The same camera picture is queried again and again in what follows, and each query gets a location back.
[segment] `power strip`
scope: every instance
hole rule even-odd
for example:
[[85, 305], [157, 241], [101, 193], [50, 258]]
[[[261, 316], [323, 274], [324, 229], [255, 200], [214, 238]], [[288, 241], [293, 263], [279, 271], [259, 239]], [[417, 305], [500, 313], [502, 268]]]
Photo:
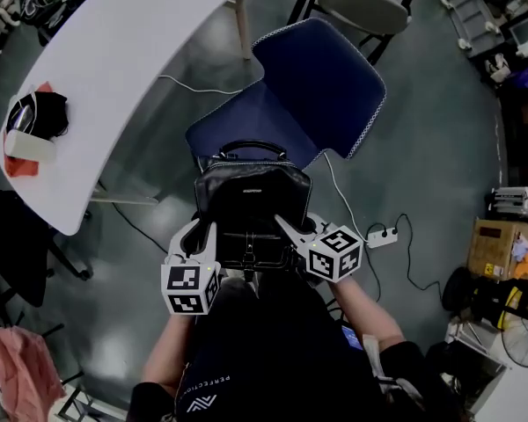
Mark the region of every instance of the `power strip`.
[[397, 233], [393, 234], [395, 228], [382, 229], [374, 231], [368, 235], [368, 247], [375, 249], [383, 245], [393, 244], [397, 242]]

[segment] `pink cloth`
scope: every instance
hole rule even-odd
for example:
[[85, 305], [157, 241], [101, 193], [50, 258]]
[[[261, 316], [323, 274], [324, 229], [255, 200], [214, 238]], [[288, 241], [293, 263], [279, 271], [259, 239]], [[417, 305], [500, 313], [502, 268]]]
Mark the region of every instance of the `pink cloth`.
[[20, 422], [47, 422], [53, 403], [64, 397], [45, 340], [19, 327], [0, 328], [2, 405]]

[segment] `gray chair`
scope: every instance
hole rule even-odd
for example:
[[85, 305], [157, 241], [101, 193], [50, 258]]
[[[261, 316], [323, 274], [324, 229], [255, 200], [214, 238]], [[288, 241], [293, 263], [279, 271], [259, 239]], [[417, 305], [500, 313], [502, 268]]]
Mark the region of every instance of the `gray chair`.
[[391, 38], [405, 30], [411, 20], [407, 9], [395, 0], [309, 0], [303, 19], [309, 18], [312, 10], [324, 12], [367, 33], [359, 47], [374, 38], [380, 40], [368, 56], [372, 65], [378, 62]]

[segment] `white desk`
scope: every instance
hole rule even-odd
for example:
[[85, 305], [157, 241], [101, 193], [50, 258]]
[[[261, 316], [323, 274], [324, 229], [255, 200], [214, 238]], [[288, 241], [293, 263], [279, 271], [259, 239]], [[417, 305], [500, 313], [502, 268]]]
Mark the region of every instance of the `white desk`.
[[66, 22], [19, 91], [49, 81], [68, 98], [69, 132], [54, 140], [56, 160], [40, 164], [37, 177], [8, 178], [35, 213], [65, 235], [78, 231], [99, 175], [139, 102], [224, 1], [86, 0]]

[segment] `person's arm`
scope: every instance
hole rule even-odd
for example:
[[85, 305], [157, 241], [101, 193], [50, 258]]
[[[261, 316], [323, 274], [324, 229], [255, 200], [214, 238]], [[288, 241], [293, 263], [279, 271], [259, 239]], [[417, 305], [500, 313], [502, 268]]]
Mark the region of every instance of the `person's arm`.
[[158, 383], [172, 397], [176, 397], [193, 322], [192, 316], [170, 317], [143, 369], [143, 382]]
[[360, 341], [364, 334], [375, 336], [380, 352], [405, 341], [395, 320], [371, 300], [351, 276], [329, 285]]

